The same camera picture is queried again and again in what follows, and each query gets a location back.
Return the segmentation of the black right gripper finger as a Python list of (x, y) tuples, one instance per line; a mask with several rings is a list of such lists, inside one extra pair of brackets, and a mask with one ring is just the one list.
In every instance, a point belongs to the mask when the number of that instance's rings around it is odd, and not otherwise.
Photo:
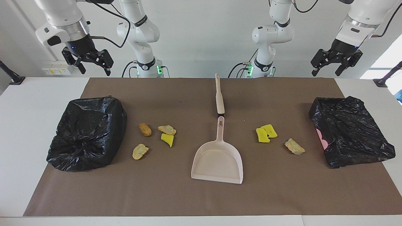
[(106, 76), (111, 75), (111, 68), (114, 64), (114, 61), (108, 50), (101, 50), (95, 52), (94, 63), (104, 70)]
[(84, 65), (81, 63), (81, 57), (79, 56), (77, 59), (73, 57), (73, 54), (68, 50), (67, 47), (64, 47), (62, 50), (62, 55), (68, 65), (72, 65), (79, 69), (81, 74), (86, 73), (86, 69)]

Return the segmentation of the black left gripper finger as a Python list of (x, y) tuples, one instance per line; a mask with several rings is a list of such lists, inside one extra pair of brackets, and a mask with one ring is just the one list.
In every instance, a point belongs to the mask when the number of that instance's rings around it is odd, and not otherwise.
[(336, 76), (340, 76), (347, 68), (354, 67), (362, 55), (363, 53), (361, 50), (358, 50), (350, 56), (338, 54), (335, 58), (335, 62), (340, 63), (340, 66), (335, 71)]
[(330, 53), (330, 50), (318, 50), (315, 56), (313, 56), (311, 60), (311, 65), (313, 66), (313, 76), (317, 76), (322, 67), (331, 64), (331, 60), (329, 59)]

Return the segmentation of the brown nugget trash piece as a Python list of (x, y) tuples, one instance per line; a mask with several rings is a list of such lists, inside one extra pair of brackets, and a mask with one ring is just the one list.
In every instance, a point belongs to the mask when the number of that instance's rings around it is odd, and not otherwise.
[(146, 123), (139, 124), (139, 129), (145, 137), (150, 137), (152, 135), (152, 130)]

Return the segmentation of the oval yellow sponge piece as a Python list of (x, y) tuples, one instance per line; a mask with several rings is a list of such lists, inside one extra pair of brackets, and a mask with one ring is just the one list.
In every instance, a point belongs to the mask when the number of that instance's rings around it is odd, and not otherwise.
[(266, 133), (268, 138), (276, 138), (278, 137), (275, 129), (273, 128), (272, 124), (267, 124), (261, 127)]

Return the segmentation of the beige rock-like sponge chunk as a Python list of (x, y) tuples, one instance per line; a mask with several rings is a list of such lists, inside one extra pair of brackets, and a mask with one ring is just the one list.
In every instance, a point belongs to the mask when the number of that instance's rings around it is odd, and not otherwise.
[(305, 153), (305, 149), (301, 147), (296, 141), (292, 138), (287, 140), (284, 145), (294, 154), (294, 155), (301, 155)]

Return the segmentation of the tan striped bread piece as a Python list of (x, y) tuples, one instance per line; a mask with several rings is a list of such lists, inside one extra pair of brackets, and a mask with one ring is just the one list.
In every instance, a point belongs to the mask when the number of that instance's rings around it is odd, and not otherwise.
[(170, 126), (170, 125), (165, 125), (165, 126), (158, 126), (158, 130), (161, 131), (164, 134), (167, 135), (175, 135), (176, 134), (176, 130)]

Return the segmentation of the notched yellow sponge piece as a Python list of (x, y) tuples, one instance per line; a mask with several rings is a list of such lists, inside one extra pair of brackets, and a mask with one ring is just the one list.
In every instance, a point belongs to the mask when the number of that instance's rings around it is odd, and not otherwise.
[(263, 129), (261, 127), (257, 128), (256, 133), (257, 133), (259, 143), (270, 143), (270, 138), (268, 137), (268, 134), (265, 129)]

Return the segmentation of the pale yellow chip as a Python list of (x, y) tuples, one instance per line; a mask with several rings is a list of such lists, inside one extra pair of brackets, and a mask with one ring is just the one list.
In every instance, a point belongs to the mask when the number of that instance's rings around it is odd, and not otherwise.
[(132, 153), (132, 157), (134, 160), (139, 160), (141, 159), (149, 150), (149, 147), (145, 146), (144, 144), (140, 143), (138, 144), (134, 149)]

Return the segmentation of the small yellow sponge wedge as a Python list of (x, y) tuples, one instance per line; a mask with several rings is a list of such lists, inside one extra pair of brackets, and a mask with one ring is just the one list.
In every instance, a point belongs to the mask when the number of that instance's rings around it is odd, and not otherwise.
[(165, 133), (161, 134), (161, 140), (163, 140), (165, 143), (167, 143), (170, 148), (172, 148), (172, 146), (173, 146), (174, 138), (175, 138), (174, 135), (169, 135), (169, 134), (165, 134)]

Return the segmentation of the beige hand brush black bristles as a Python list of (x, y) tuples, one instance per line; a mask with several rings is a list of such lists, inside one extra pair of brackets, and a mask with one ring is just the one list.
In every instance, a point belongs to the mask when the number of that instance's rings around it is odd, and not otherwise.
[(216, 99), (217, 114), (218, 117), (224, 117), (225, 107), (224, 107), (223, 96), (221, 93), (220, 76), (218, 73), (215, 73), (215, 84), (216, 84), (215, 99)]

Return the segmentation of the beige plastic dustpan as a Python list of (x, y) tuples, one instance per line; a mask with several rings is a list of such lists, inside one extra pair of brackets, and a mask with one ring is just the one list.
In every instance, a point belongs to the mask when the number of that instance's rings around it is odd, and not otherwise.
[(217, 134), (214, 141), (201, 145), (195, 153), (191, 178), (220, 183), (242, 184), (243, 162), (240, 152), (224, 141), (225, 118), (217, 119)]

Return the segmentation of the left black trash bag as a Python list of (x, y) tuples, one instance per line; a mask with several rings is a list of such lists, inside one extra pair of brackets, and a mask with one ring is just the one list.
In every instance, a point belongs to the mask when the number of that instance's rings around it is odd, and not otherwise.
[(108, 166), (122, 144), (126, 127), (127, 113), (119, 99), (74, 99), (61, 116), (46, 161), (66, 172)]

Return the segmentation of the black bag on pink bin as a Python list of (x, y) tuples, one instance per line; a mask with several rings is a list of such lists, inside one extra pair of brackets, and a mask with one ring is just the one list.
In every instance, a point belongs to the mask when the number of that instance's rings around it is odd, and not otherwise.
[(331, 168), (396, 157), (394, 145), (386, 140), (364, 102), (356, 97), (316, 97), (309, 117), (328, 142), (323, 154)]

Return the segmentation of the brown paper table mat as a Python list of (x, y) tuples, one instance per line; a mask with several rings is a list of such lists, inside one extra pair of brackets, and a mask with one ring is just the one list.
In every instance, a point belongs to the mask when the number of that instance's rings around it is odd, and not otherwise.
[[(24, 216), (402, 215), (383, 163), (331, 169), (309, 118), (316, 97), (343, 97), (330, 78), (221, 79), (224, 140), (242, 157), (241, 185), (191, 179), (197, 149), (215, 140), (215, 80), (91, 78), (83, 98), (113, 96), (128, 124), (113, 162), (80, 173), (48, 165)], [(145, 137), (139, 124), (152, 130)], [(259, 143), (256, 129), (278, 137)], [(172, 126), (172, 148), (158, 126)], [(292, 138), (305, 153), (294, 155)], [(149, 147), (139, 160), (138, 144)]]

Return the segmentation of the white wall power strip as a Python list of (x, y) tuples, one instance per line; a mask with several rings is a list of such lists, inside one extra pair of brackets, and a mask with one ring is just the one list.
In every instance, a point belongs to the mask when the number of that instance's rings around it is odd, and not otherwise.
[(68, 65), (66, 64), (44, 65), (41, 67), (41, 70), (45, 75), (71, 75)]

